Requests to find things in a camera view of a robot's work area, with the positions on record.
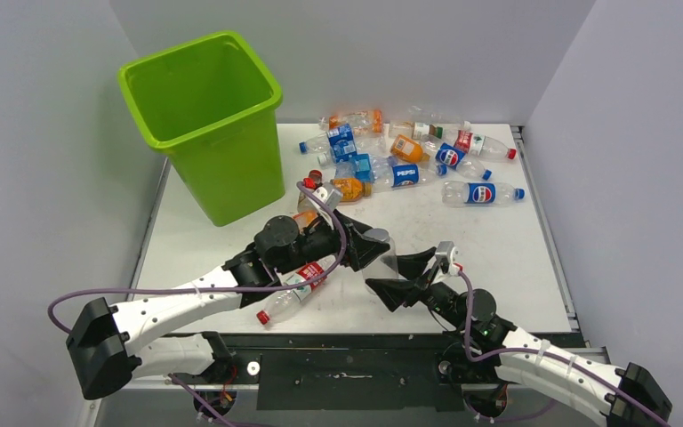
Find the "clear bottle without label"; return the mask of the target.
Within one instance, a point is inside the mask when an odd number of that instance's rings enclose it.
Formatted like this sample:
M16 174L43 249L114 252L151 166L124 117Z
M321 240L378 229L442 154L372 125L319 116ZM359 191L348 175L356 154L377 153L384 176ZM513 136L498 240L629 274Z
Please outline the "clear bottle without label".
M394 239L385 229L374 228L366 231L364 235L387 243L390 248L362 270L363 279L398 279L398 262Z

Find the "red label clear bottle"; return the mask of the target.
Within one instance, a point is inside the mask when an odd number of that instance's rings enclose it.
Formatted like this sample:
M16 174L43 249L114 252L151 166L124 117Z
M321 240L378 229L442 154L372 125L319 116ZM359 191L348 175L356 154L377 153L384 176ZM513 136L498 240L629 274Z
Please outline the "red label clear bottle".
M332 263L332 257L326 257L319 261L311 262L291 274L286 279L285 285L296 285L316 278L326 272ZM316 288L322 285L324 281L325 279L322 278L309 285L271 294L266 299L263 309L256 313L256 318L263 326L274 326L288 320L303 307L304 301L310 297Z

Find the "green plastic bin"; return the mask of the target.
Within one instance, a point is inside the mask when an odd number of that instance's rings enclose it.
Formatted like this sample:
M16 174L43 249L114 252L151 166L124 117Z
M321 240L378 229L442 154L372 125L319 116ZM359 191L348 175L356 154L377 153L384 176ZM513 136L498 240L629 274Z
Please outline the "green plastic bin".
M213 225L285 194L276 118L283 91L238 33L139 58L117 81L143 140L167 157Z

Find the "crushed orange label bottle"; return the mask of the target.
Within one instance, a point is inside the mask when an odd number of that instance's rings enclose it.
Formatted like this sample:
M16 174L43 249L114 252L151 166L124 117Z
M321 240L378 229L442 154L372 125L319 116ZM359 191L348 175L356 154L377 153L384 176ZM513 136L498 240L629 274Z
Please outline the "crushed orange label bottle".
M293 216L294 221L298 225L301 234L305 232L305 229L318 218L318 213L315 210L308 210L298 213Z

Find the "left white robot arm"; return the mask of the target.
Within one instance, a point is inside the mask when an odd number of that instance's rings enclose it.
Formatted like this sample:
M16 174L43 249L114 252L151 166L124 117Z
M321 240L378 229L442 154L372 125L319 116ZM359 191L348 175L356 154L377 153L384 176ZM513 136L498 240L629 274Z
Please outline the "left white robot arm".
M229 373L229 355L213 333L178 329L224 311L238 310L274 293L280 276L334 256L360 271L390 249L366 236L370 228L342 214L305 229L291 217L270 219L244 251L211 272L140 300L88 302L66 345L82 395L101 399L132 379L167 374L199 375L218 383Z

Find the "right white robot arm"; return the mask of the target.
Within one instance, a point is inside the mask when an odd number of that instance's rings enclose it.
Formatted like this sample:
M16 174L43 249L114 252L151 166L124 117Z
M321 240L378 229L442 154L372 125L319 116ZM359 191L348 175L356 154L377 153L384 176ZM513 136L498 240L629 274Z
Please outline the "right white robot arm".
M672 410L644 367L603 364L562 349L501 318L495 298L474 287L450 242L417 254L425 262L409 278L369 278L366 284L391 311L423 304L454 327L470 374L496 376L537 391L598 426L666 426Z

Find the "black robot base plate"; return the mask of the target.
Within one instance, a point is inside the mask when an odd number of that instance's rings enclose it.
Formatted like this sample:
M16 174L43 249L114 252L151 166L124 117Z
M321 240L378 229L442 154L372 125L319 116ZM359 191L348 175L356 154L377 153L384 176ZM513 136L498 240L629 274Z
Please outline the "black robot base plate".
M223 334L213 367L176 373L200 390L254 391L269 410L460 411L490 395L493 366L472 364L452 334Z

